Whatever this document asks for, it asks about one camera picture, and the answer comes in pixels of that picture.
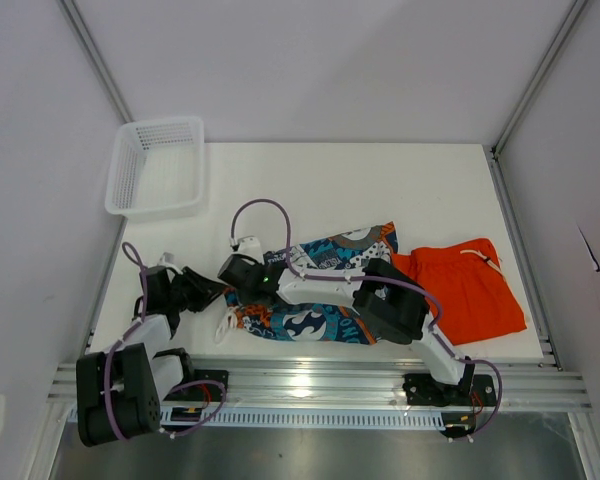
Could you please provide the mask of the colourful patterned shorts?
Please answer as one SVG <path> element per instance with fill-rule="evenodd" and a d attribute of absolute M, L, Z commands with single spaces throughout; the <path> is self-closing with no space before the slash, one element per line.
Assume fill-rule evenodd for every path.
<path fill-rule="evenodd" d="M 373 258 L 391 260 L 398 250 L 392 222 L 293 245 L 297 269 L 344 270 L 364 267 Z M 233 289 L 224 292 L 227 316 L 219 321 L 214 341 L 219 344 L 233 329 L 274 341 L 333 341 L 373 345 L 373 335 L 354 310 L 327 304 L 264 306 L 248 304 Z"/>

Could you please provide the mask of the white plastic basket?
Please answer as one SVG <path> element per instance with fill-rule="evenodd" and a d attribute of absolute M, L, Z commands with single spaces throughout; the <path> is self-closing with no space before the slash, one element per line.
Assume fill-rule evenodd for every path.
<path fill-rule="evenodd" d="M 115 136 L 105 209 L 130 222 L 194 216 L 205 202 L 207 167 L 201 118 L 126 123 Z"/>

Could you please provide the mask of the orange shorts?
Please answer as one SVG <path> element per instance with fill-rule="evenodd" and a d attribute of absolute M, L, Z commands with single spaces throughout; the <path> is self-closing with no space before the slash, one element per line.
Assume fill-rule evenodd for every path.
<path fill-rule="evenodd" d="M 443 307 L 439 328 L 454 345 L 519 333 L 525 316 L 487 238 L 420 247 L 394 254 L 393 265 L 430 292 Z"/>

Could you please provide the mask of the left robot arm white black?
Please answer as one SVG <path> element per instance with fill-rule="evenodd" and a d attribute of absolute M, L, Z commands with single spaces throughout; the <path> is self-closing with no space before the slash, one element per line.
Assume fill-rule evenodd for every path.
<path fill-rule="evenodd" d="M 170 349 L 183 312 L 199 313 L 225 290 L 188 267 L 154 266 L 139 274 L 132 321 L 107 349 L 76 362 L 80 440 L 94 447 L 162 429 L 161 403 L 191 397 L 222 406 L 228 373 L 198 373 L 186 350 Z"/>

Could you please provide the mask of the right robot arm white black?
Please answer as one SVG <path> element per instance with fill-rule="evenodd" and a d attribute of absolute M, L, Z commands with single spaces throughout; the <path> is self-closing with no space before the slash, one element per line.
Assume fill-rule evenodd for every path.
<path fill-rule="evenodd" d="M 438 328 L 441 313 L 429 307 L 433 297 L 381 258 L 363 268 L 312 273 L 234 253 L 218 278 L 247 304 L 286 309 L 320 304 L 353 310 L 370 333 L 409 346 L 423 361 L 429 372 L 405 381 L 427 405 L 459 403 L 472 392 L 474 368 Z"/>

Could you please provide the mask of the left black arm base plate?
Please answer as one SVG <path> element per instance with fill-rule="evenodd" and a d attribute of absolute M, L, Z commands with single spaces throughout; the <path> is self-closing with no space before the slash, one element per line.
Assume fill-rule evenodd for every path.
<path fill-rule="evenodd" d="M 227 387 L 229 384 L 229 372 L 227 370 L 196 370 L 191 379 L 197 385 L 190 386 L 177 393 L 184 401 L 217 403 L 222 399 L 219 384 Z"/>

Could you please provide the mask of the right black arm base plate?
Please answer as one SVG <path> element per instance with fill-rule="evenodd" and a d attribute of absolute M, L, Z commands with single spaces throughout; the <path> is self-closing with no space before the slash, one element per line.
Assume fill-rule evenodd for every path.
<path fill-rule="evenodd" d="M 411 406 L 470 407 L 477 400 L 478 406 L 495 407 L 497 403 L 496 389 L 489 375 L 474 375 L 471 380 L 448 385 L 426 373 L 411 373 L 404 376 L 402 388 Z"/>

